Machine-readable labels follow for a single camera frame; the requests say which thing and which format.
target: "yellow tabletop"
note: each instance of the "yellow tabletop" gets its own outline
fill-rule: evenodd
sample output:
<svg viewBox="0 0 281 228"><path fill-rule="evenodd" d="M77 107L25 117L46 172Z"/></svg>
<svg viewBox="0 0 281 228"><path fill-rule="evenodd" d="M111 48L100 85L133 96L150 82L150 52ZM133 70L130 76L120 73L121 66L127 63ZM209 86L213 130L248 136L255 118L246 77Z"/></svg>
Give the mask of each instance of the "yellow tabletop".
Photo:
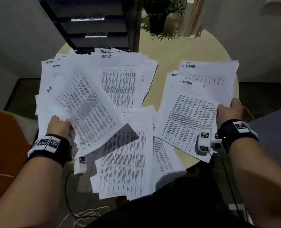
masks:
<svg viewBox="0 0 281 228"><path fill-rule="evenodd" d="M70 47L65 44L59 51L68 54ZM153 105L155 110L161 106L161 101L168 72L178 70L181 61L230 61L230 56L224 47L208 31L203 30L197 38L152 37L145 29L140 31L139 52L148 55L150 59L158 61L150 91L143 106ZM239 97L239 83L236 79L234 97ZM175 148L182 164L187 169L199 162L195 157Z"/></svg>

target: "black wristband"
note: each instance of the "black wristband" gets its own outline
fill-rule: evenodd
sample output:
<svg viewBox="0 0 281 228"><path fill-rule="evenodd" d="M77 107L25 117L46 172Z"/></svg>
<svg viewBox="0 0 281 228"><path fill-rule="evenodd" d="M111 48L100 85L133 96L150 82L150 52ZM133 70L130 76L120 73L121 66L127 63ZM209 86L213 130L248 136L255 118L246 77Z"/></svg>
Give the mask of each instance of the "black wristband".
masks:
<svg viewBox="0 0 281 228"><path fill-rule="evenodd" d="M58 162L62 167L70 156L70 142L59 135L47 134L39 138L28 152L26 162L34 157L47 157Z"/></svg>
<svg viewBox="0 0 281 228"><path fill-rule="evenodd" d="M218 129L217 134L219 139L222 139L222 144L227 153L232 143L237 139L254 138L259 141L249 126L239 119L231 119L224 122L220 129Z"/></svg>

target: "dark blue filing cabinet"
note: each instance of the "dark blue filing cabinet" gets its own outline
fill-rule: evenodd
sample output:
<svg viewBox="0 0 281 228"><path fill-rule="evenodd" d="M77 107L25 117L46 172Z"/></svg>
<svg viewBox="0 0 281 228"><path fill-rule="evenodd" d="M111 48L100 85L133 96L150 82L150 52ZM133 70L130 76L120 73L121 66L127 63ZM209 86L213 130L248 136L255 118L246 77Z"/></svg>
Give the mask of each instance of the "dark blue filing cabinet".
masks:
<svg viewBox="0 0 281 228"><path fill-rule="evenodd" d="M94 48L135 51L141 8L137 0L39 0L77 53Z"/></svg>

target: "person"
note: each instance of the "person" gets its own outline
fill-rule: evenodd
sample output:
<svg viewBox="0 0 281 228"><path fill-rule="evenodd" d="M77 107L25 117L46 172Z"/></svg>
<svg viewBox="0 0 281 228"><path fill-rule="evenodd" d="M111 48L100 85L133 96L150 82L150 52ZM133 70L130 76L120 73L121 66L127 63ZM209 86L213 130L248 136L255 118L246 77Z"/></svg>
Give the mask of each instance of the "person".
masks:
<svg viewBox="0 0 281 228"><path fill-rule="evenodd" d="M233 99L218 106L217 124L241 120L243 106ZM48 134L66 137L70 121L54 116ZM281 227L281 167L254 138L235 140L229 148L233 173L245 207L257 227ZM60 196L62 165L47 157L29 159L0 199L0 228L53 227ZM150 195L132 200L96 219L87 227L173 226L253 227L243 219L209 206L205 196L188 201L175 195Z"/></svg>

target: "black plant pot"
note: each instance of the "black plant pot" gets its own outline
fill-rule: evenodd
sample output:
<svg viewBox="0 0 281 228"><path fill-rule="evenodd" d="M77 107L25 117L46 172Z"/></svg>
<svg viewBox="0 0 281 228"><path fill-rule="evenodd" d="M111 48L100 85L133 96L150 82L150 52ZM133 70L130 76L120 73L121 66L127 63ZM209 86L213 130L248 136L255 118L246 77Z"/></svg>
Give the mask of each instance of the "black plant pot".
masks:
<svg viewBox="0 0 281 228"><path fill-rule="evenodd" d="M155 15L152 15L149 18L150 32L153 33L153 34L161 34L164 30L166 18L167 18L167 15L161 16L160 18L158 18Z"/></svg>

